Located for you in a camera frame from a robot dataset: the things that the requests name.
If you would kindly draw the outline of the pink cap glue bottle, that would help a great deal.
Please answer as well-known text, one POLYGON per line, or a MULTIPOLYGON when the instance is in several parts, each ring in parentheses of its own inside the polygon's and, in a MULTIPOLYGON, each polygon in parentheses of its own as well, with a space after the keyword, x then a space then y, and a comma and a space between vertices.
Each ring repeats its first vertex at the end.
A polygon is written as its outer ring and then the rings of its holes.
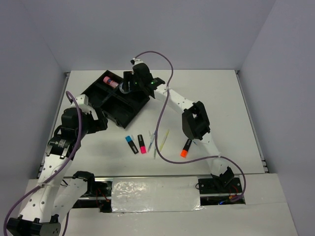
POLYGON ((110 78, 108 76, 104 77, 103 82, 106 83, 107 85, 109 85, 110 87, 114 88, 114 89, 119 86, 119 84, 116 81, 114 81, 112 78, 110 78))

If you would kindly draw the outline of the blue white pen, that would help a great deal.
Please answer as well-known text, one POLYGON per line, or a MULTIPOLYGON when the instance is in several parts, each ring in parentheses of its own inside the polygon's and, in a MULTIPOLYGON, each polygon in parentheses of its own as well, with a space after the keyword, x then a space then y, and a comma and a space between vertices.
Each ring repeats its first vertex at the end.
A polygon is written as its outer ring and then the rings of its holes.
POLYGON ((154 140, 155 140, 155 134, 156 134, 156 132, 154 131, 153 133, 152 133, 152 135, 151 135, 151 139, 150 139, 150 143, 149 143, 149 147, 148 147, 148 152, 151 150, 151 148, 152 148, 152 145, 153 145, 153 142, 154 142, 154 140))

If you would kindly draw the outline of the yellow pen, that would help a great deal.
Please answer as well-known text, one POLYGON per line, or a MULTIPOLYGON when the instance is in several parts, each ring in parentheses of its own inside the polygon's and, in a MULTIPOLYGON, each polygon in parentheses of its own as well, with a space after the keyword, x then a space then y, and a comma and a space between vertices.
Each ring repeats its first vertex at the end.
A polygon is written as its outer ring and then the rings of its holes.
POLYGON ((164 145, 165 145, 165 142, 166 142, 166 140, 167 140, 167 137, 168 137, 168 135, 169 135, 169 129, 166 131, 166 133, 165 133, 165 135, 164 135, 164 137, 163 137, 163 139, 162 139, 162 142, 161 142, 161 144, 160 144, 160 147, 159 147, 159 151, 160 152, 162 152, 162 149, 163 149, 163 147, 164 147, 164 145))

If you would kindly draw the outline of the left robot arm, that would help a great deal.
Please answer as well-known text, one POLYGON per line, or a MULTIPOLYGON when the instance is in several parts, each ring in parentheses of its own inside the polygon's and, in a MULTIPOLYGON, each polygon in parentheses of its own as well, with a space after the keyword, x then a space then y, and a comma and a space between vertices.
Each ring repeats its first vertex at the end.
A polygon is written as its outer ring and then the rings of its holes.
POLYGON ((77 171, 63 191, 60 186, 84 136, 106 130, 107 116, 100 108, 84 109, 80 105, 65 109, 61 121, 48 142, 36 187, 22 196, 5 217, 5 236, 58 236, 63 220, 77 200, 96 192, 95 176, 86 171, 77 171), (13 209, 25 198, 29 201, 20 215, 11 217, 13 209))

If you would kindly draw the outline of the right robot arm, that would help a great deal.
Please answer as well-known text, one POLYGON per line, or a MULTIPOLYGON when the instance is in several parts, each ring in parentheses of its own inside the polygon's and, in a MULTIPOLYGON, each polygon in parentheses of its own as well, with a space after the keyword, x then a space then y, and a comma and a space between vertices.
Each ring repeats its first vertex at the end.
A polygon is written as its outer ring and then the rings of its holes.
POLYGON ((156 129, 158 129, 166 106, 182 116, 182 130, 185 136, 193 140, 199 140, 207 151, 213 151, 214 161, 210 164, 214 169, 211 176, 214 179, 214 187, 219 192, 225 192, 231 187, 234 173, 229 166, 223 166, 219 161, 219 151, 212 140, 210 120, 204 104, 201 101, 192 102, 178 94, 169 87, 169 82, 151 74, 147 64, 140 59, 132 59, 132 70, 124 72, 124 80, 120 85, 121 92, 130 93, 142 91, 163 103, 162 111, 158 117, 156 129))

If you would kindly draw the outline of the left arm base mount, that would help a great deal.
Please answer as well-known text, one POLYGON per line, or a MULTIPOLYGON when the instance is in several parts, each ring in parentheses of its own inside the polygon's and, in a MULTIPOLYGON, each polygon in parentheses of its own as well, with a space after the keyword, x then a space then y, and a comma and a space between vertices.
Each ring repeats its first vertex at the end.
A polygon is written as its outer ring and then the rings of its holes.
POLYGON ((78 198, 72 208, 97 208, 99 212, 111 213, 112 181, 96 181, 94 174, 77 171, 71 179, 62 180, 61 186, 67 188, 74 180, 83 180, 87 183, 86 192, 78 198))

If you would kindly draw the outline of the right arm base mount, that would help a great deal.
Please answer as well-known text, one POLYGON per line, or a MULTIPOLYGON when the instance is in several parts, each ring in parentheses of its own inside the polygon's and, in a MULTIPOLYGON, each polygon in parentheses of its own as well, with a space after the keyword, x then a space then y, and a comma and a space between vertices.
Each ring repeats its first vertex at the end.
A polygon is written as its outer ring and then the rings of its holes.
POLYGON ((199 191, 202 206, 245 204, 244 198, 235 202, 231 201, 233 197, 242 194, 243 189, 238 177, 235 177, 226 188, 222 189, 215 186, 212 178, 199 178, 195 188, 199 191))

